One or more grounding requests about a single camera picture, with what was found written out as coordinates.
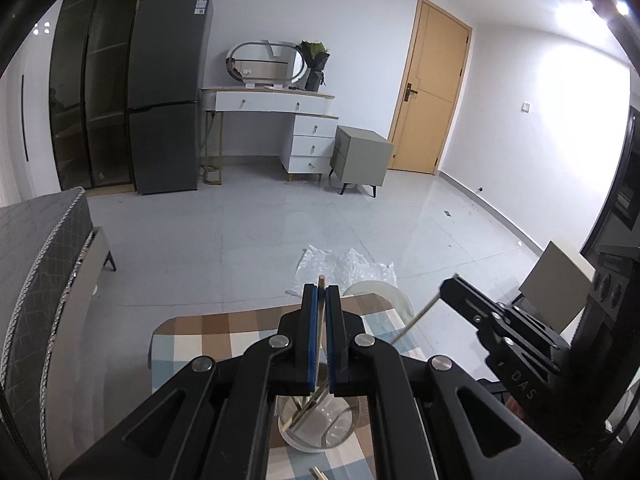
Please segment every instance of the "dark vase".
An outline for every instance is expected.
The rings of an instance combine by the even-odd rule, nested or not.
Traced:
[[[324,81],[324,74],[321,70],[311,70],[306,78],[305,90],[308,92],[317,92],[320,85]]]

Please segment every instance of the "gray tile floor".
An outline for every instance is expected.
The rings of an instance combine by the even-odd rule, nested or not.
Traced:
[[[103,270],[86,322],[86,391],[76,402],[95,413],[80,440],[101,436],[150,394],[147,352],[157,326],[175,316],[295,303],[285,291],[309,244],[393,262],[416,312],[454,272],[494,300],[511,300],[537,260],[431,175],[389,171],[375,199],[369,187],[340,196],[335,180],[284,177],[277,166],[230,166],[222,186],[90,199],[118,271]],[[474,377],[493,377],[473,327],[445,304],[414,335],[428,356],[445,353]]]

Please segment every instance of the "oval mirror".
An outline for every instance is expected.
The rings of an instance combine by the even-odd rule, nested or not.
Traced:
[[[306,72],[298,46],[284,41],[247,41],[226,55],[226,70],[246,84],[295,83]]]

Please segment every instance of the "wooden door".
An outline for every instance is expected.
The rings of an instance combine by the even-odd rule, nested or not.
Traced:
[[[458,100],[471,29],[425,0],[418,12],[390,167],[434,173]]]

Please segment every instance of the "refrigerator door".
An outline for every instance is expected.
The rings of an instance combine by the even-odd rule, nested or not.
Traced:
[[[129,108],[197,101],[212,14],[211,0],[140,1],[129,52]]]
[[[197,189],[196,118],[195,104],[142,108],[129,114],[138,193]]]

